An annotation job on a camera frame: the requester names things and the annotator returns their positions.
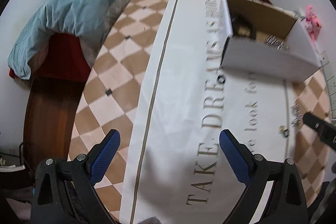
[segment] blue gripper pad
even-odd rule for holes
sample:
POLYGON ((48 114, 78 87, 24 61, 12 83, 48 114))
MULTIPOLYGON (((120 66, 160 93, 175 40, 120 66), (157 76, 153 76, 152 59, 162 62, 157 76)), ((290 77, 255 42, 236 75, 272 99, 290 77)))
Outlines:
POLYGON ((116 154, 120 145, 120 134, 117 130, 112 130, 105 136, 105 138, 101 141, 97 146, 103 146, 103 148, 99 147, 101 150, 100 153, 95 157, 95 160, 91 164, 91 168, 89 173, 90 183, 94 186, 97 182, 100 182, 106 171, 109 167, 114 155, 116 154))
POLYGON ((219 145, 238 181, 248 186, 251 181, 248 165, 224 130, 219 135, 219 145))

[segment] blue blanket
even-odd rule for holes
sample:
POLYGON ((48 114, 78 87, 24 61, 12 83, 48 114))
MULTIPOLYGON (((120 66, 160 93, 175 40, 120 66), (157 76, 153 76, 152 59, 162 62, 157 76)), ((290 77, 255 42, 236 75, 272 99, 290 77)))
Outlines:
POLYGON ((55 33, 79 37, 87 47, 97 52, 107 32, 105 20, 108 8, 115 0, 47 0, 28 21, 17 39, 8 65, 21 79, 29 79, 29 60, 55 33))

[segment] checkered tile floor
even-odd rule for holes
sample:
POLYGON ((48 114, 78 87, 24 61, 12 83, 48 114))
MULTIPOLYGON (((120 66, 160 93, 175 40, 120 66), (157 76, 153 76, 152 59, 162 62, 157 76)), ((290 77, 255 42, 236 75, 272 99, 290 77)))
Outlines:
POLYGON ((101 201, 119 219, 128 146, 141 83, 168 0, 131 0, 100 50, 75 116, 69 158, 87 154, 112 128, 120 147, 103 180, 95 185, 101 201))
MULTIPOLYGON (((301 113, 312 112, 330 122, 331 112, 326 81, 321 70, 300 84, 293 84, 301 113)), ((294 161, 299 170, 307 205, 317 197, 325 175, 329 147, 301 122, 296 134, 294 161)))
MULTIPOLYGON (((118 220, 128 146, 137 111, 141 83, 152 44, 168 0, 132 0, 121 14, 100 50, 78 105, 69 159, 87 154, 111 128, 121 134, 121 144, 97 194, 118 220)), ((321 71, 301 84, 294 84, 297 104, 330 120, 326 83, 321 71)), ((329 149, 307 126, 300 124, 294 160, 302 176, 307 205, 316 198, 324 178, 329 149)))

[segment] small black tile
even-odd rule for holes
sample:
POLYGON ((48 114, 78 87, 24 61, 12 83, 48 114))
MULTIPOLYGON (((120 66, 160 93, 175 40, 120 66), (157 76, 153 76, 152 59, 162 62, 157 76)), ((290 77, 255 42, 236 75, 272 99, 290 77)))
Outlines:
POLYGON ((105 93, 106 93, 107 96, 110 96, 112 94, 112 90, 108 89, 107 91, 105 91, 105 93))

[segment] cardboard box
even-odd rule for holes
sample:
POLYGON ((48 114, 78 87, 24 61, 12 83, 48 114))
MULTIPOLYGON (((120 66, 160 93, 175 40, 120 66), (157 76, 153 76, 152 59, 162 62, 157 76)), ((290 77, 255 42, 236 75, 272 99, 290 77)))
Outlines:
MULTIPOLYGON (((302 25, 290 12, 258 0, 221 0, 220 40, 223 68, 236 68, 302 82, 320 68, 317 52, 302 25), (234 36, 231 15, 242 15, 256 30, 256 40, 234 36), (270 35, 286 42, 288 50, 265 44, 270 35)), ((239 32, 246 33, 244 28, 239 32)))

